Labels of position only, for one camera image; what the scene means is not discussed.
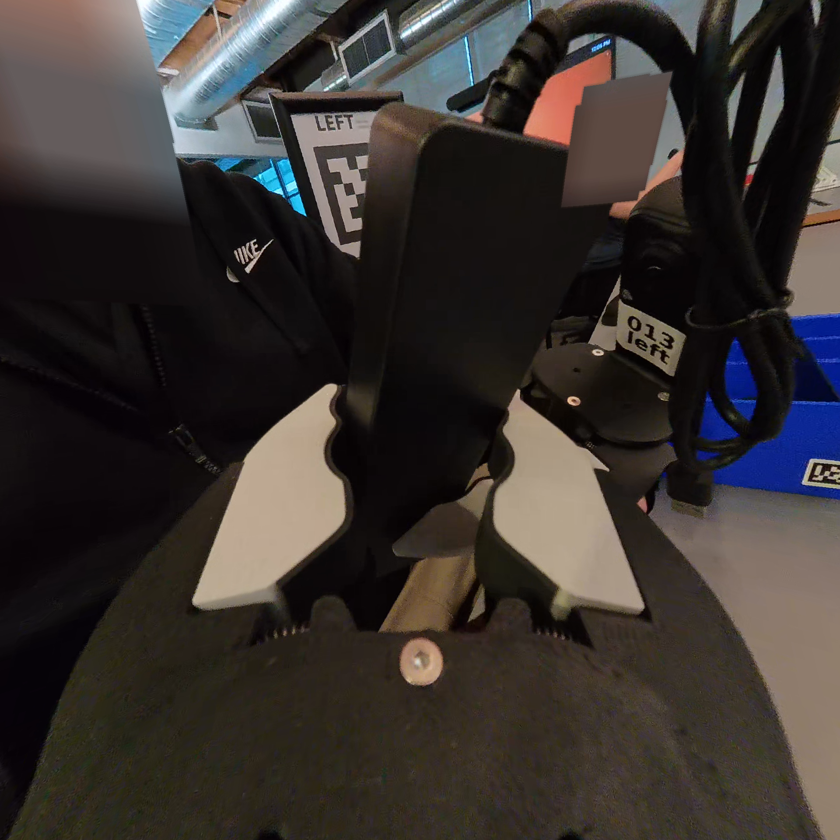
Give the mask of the orange screen computer monitor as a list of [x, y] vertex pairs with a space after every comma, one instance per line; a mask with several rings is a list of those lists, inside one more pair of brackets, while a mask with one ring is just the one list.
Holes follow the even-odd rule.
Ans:
[[523, 134], [564, 146], [571, 142], [574, 112], [584, 90], [615, 78], [615, 39], [604, 35], [570, 52], [535, 101]]

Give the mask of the black twist tie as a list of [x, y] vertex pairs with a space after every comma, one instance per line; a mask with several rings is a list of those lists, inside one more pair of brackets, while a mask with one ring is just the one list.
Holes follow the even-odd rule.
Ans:
[[685, 322], [689, 329], [696, 332], [736, 333], [740, 329], [752, 327], [767, 319], [786, 317], [793, 299], [793, 292], [788, 290], [785, 294], [779, 297], [776, 302], [776, 306], [771, 308], [754, 309], [745, 314], [743, 317], [736, 318], [728, 322], [700, 322], [695, 318], [694, 308], [692, 307], [686, 311]]

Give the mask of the black usb hub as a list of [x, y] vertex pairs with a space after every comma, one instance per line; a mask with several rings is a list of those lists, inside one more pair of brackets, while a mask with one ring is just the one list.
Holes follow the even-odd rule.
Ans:
[[394, 102], [376, 114], [345, 396], [351, 575], [467, 488], [606, 205], [564, 206], [569, 147]]

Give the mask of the small silver air duct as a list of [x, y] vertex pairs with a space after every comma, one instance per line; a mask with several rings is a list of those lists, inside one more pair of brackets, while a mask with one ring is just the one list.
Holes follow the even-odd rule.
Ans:
[[400, 13], [394, 37], [397, 50], [412, 50], [464, 35], [523, 1], [419, 1]]

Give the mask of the white vent grille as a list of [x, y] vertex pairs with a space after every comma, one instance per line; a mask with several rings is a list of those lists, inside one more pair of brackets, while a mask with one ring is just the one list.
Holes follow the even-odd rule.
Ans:
[[384, 10], [339, 47], [339, 60], [348, 86], [358, 87], [375, 71], [391, 65], [400, 55], [399, 46], [391, 16]]
[[282, 135], [274, 110], [266, 101], [240, 101], [255, 142], [281, 144]]

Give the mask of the black webcam bar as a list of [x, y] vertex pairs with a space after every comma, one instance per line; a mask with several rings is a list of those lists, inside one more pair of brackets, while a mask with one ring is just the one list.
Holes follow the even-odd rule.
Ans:
[[446, 109], [449, 112], [464, 113], [481, 105], [487, 98], [488, 90], [492, 82], [492, 75], [476, 82], [453, 94], [446, 101]]

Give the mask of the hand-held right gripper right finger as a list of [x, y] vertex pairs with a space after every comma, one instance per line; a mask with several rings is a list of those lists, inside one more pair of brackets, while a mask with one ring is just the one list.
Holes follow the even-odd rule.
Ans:
[[555, 621], [573, 610], [645, 609], [599, 478], [608, 468], [523, 401], [490, 455], [476, 572], [492, 601], [518, 598]]

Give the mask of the black framed tag sign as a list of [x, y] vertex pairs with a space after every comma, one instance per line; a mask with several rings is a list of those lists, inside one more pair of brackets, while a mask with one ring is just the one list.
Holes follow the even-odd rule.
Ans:
[[269, 103], [307, 217], [344, 253], [361, 250], [369, 139], [400, 91], [273, 92]]

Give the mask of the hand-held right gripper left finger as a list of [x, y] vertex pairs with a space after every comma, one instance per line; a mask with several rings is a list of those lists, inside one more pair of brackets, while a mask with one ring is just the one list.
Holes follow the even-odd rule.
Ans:
[[279, 623], [308, 621], [319, 583], [306, 573], [330, 562], [352, 514], [332, 455], [342, 395], [323, 386], [249, 451], [192, 596], [197, 610], [263, 606]]

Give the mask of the large silver air duct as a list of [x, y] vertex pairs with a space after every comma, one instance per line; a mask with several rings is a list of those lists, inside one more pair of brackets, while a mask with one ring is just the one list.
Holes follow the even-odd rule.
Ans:
[[343, 5], [342, 1], [139, 1], [174, 126], [214, 130], [215, 117]]

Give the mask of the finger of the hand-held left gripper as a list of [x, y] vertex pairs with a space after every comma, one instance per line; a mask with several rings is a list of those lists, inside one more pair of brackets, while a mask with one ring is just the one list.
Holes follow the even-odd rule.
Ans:
[[475, 547], [487, 489], [433, 507], [393, 543], [397, 558], [426, 560], [466, 556]]

